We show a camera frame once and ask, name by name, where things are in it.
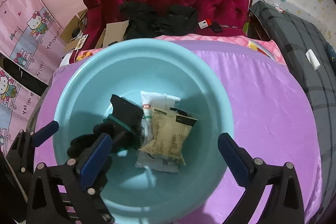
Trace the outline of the black and green glove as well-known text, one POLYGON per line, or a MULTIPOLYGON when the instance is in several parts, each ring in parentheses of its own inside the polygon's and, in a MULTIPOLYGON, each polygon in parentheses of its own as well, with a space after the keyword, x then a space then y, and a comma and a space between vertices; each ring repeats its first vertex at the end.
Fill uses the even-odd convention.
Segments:
POLYGON ((111 96, 110 102, 113 108, 112 114, 109 114, 102 123, 95 125, 92 134, 85 134, 73 139, 67 150, 69 157, 78 157, 101 134, 108 134, 111 137, 112 153, 140 147, 142 108, 116 94, 111 96))

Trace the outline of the beige snack packet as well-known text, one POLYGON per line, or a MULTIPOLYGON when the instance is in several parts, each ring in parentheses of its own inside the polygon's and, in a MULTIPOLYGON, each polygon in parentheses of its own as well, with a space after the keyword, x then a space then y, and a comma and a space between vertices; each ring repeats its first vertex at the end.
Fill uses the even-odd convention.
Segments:
POLYGON ((185 165, 182 155, 183 144, 197 119, 182 115, 177 109, 152 108, 156 138, 142 146, 140 151, 159 156, 178 165, 185 165))

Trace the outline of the grey white snack packet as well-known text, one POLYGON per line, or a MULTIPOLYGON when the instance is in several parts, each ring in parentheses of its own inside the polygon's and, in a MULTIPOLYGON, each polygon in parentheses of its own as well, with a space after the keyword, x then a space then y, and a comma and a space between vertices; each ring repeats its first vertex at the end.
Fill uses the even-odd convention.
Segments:
MULTIPOLYGON (((141 121, 141 147, 148 144, 156 138, 157 132, 153 123, 153 107, 170 110, 174 108, 181 99, 176 96, 171 96, 163 93, 141 91, 141 104, 143 109, 143 117, 141 121)), ((136 168, 146 168, 167 173, 178 173, 178 165, 162 159, 160 157, 152 156, 149 153, 139 151, 136 168)))

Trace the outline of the pink cartoon cat curtain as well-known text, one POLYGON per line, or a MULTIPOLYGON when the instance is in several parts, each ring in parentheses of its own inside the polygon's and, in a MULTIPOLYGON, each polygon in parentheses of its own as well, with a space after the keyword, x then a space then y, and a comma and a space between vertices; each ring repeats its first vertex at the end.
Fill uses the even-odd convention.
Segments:
MULTIPOLYGON (((1 54, 47 84, 62 60, 62 28, 42 0, 1 0, 1 54)), ((39 96, 1 70, 1 151, 26 128, 39 96)))

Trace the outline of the white cylindrical bottle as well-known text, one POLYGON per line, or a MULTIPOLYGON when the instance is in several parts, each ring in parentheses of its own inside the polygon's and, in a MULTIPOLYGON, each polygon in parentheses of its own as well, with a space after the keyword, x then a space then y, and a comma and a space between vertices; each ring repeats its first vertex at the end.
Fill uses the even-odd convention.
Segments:
POLYGON ((306 56, 307 60, 309 61, 310 65, 312 66, 312 68, 315 71, 321 66, 321 64, 318 61, 316 55, 314 54, 314 52, 311 49, 306 51, 305 56, 306 56))

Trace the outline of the brown cardboard box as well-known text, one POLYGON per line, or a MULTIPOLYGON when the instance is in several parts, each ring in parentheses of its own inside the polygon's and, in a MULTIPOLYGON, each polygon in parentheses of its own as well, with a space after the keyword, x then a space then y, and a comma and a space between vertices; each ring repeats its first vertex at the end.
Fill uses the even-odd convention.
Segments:
POLYGON ((128 20, 123 22, 108 23, 106 28, 103 30, 95 49, 105 48, 112 44, 123 41, 123 37, 128 25, 128 20))

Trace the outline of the grey plaid mattress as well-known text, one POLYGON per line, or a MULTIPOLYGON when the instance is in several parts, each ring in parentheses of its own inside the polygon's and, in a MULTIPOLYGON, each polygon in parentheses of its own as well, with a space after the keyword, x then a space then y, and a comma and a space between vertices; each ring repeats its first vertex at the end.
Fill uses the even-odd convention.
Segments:
POLYGON ((274 40, 289 71, 305 92, 317 126, 322 162, 322 203, 335 195, 335 73, 327 56, 327 42, 318 28, 291 13, 258 1, 250 10, 274 40), (315 71, 305 53, 311 49, 321 66, 315 71))

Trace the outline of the black clothes on sofa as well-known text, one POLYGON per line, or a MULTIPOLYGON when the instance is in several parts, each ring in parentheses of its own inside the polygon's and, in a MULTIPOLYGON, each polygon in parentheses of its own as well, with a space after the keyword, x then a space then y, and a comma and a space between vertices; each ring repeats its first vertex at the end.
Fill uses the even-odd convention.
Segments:
POLYGON ((172 5, 160 14, 150 5, 130 1, 121 4, 119 10, 129 21, 125 40, 184 36, 194 32, 198 25, 198 12, 190 6, 172 5))

